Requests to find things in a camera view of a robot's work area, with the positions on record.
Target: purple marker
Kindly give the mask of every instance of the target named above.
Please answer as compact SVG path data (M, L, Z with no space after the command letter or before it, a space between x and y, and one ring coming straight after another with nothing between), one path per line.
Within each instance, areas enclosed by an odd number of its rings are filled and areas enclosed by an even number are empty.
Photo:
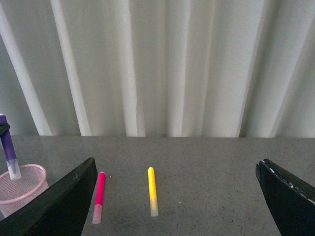
M6 117L4 114L0 114L0 123L7 123ZM11 180L16 180L21 178L21 172L18 164L18 160L16 159L10 131L8 130L5 135L1 136L1 142L3 146L3 150L6 157L6 164L9 169Z

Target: tabletop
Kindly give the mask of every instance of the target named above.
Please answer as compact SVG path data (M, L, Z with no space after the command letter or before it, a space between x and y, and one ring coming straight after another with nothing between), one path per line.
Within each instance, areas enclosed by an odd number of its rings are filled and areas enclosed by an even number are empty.
M279 236L255 177L268 158L315 186L315 139L13 136L20 165L38 164L51 186L88 157L107 174L102 220L83 236ZM150 216L154 167L158 217ZM0 151L0 173L6 171Z

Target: pink mesh basket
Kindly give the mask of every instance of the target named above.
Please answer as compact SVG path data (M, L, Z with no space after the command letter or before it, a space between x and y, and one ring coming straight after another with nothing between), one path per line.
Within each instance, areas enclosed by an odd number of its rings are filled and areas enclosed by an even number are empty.
M11 180L9 171L0 176L0 210L8 217L48 188L46 170L39 165L20 166L21 178Z

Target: yellow marker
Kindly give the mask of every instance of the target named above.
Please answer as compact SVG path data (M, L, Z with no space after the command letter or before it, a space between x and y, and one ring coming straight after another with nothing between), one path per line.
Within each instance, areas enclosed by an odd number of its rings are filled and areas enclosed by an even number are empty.
M148 169L148 179L149 179L151 216L158 216L158 198L157 198L156 178L154 175L154 169L152 167Z

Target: marker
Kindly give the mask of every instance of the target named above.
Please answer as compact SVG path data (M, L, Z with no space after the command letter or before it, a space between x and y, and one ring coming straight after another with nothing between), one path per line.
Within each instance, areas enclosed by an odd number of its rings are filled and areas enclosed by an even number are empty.
M150 210L151 216L158 216L158 198L157 198L157 188L156 188L156 178L154 174L154 169L150 167L148 169L148 179L149 179L149 195L150 195Z
M94 206L94 214L93 214L93 220L92 220L92 223L95 225L100 223L100 219L102 216L105 182L106 182L106 174L104 172L99 173L97 191L96 191L96 200L95 200L95 206Z
M0 124L6 125L7 128L10 128L6 121L6 116L4 114L0 114ZM10 131L7 130L4 135L1 136L1 142L3 146L3 150L6 157L6 165L8 166L10 179L17 180L21 178L21 172L18 164L18 160L16 159L14 146L12 143Z

